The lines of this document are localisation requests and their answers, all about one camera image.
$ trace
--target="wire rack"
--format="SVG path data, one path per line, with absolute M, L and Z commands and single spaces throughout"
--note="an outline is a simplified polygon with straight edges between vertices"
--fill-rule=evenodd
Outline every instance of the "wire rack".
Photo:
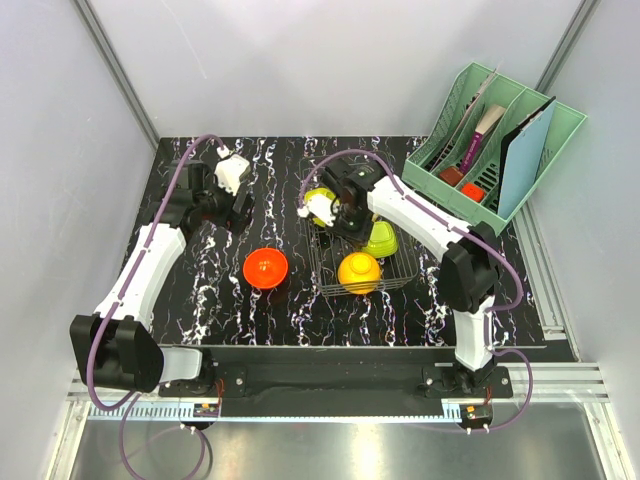
M 301 178 L 306 177 L 311 167 L 301 168 Z M 317 179 L 309 188 L 318 186 Z M 406 285 L 418 274 L 418 259 L 413 237 L 391 223 L 398 240 L 398 251 L 393 255 L 378 259 L 381 279 L 379 282 L 340 284 L 338 267 L 349 254 L 359 251 L 347 240 L 327 232 L 311 219 L 301 219 L 309 247 L 309 258 L 313 268 L 313 281 L 324 296 L 353 294 L 354 290 L 393 290 Z

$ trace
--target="light blue folder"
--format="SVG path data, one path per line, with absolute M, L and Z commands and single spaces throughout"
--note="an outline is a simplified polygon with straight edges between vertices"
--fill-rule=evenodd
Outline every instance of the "light blue folder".
M 552 101 L 543 111 L 534 114 L 524 127 L 518 127 L 520 133 L 517 133 L 518 128 L 511 132 L 515 138 L 507 145 L 506 158 L 501 155 L 498 215 L 502 218 L 509 218 L 536 181 L 556 103 Z M 508 137 L 510 135 L 505 136 L 503 142 L 509 142 Z

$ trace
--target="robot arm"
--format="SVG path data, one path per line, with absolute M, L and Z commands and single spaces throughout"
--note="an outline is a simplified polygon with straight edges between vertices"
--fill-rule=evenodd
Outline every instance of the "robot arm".
M 149 333 L 153 306 L 171 267 L 203 221 L 234 233 L 248 225 L 253 199 L 243 189 L 243 180 L 249 171 L 249 162 L 238 155 L 218 162 L 213 174 L 204 163 L 186 165 L 157 224 L 153 242 L 145 246 L 152 229 L 150 222 L 140 229 L 120 277 L 94 314 L 78 315 L 71 324 L 71 341 L 85 384 L 91 344 L 114 303 L 117 308 L 96 356 L 96 386 L 150 392 L 160 382 L 198 377 L 202 366 L 200 350 L 159 347 L 153 340 Z M 159 206 L 160 202 L 152 206 L 152 217 Z M 127 284 L 134 268 L 136 274 Z
M 394 180 L 395 185 L 377 165 L 354 168 L 335 159 L 325 167 L 322 183 L 340 197 L 339 209 L 333 210 L 323 196 L 313 196 L 298 213 L 302 217 L 319 217 L 328 231 L 356 244 L 367 242 L 372 216 L 378 214 L 435 255 L 441 262 L 438 291 L 454 315 L 458 382 L 471 389 L 481 384 L 494 366 L 485 344 L 485 324 L 490 325 L 485 317 L 486 310 L 493 306 L 499 271 L 493 257 L 452 228 L 469 232 L 492 247 L 497 247 L 495 232 L 483 223 L 471 227 L 418 195 L 407 197 L 397 187 L 404 192 L 411 190 L 399 178 Z M 448 227 L 428 212 L 444 219 Z

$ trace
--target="white wall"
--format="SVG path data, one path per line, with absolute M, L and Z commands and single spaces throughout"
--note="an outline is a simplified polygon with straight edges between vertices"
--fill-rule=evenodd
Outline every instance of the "white wall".
M 581 354 L 600 363 L 640 472 L 638 25 L 638 2 L 596 10 L 551 89 L 589 119 L 533 202 Z
M 0 478 L 32 480 L 153 152 L 68 0 L 0 2 L 0 58 Z
M 92 0 L 163 136 L 415 135 L 475 60 L 535 85 L 579 0 Z

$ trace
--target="tabletop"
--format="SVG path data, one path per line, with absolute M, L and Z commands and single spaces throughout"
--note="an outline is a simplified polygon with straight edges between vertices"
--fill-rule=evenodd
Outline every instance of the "tabletop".
M 161 140 L 130 252 L 149 205 L 169 181 L 168 164 L 179 159 L 191 137 Z M 151 324 L 161 344 L 272 346 L 447 346 L 455 345 L 451 310 L 438 300 L 438 264 L 421 245 L 412 246 L 418 274 L 399 289 L 368 295 L 323 296 L 312 281 L 303 220 L 296 215 L 300 172 L 318 156 L 347 148 L 379 152 L 400 175 L 405 159 L 425 137 L 225 138 L 251 162 L 250 190 L 256 203 L 250 226 L 240 235 L 204 224 L 176 261 L 160 292 Z M 201 145 L 194 159 L 215 163 L 216 149 Z M 494 314 L 498 345 L 543 346 L 544 337 L 512 225 L 500 235 L 500 251 L 523 280 L 525 297 L 516 309 Z M 286 288 L 262 292 L 243 278 L 247 255 L 261 247 L 284 252 Z M 515 296 L 504 275 L 496 305 Z

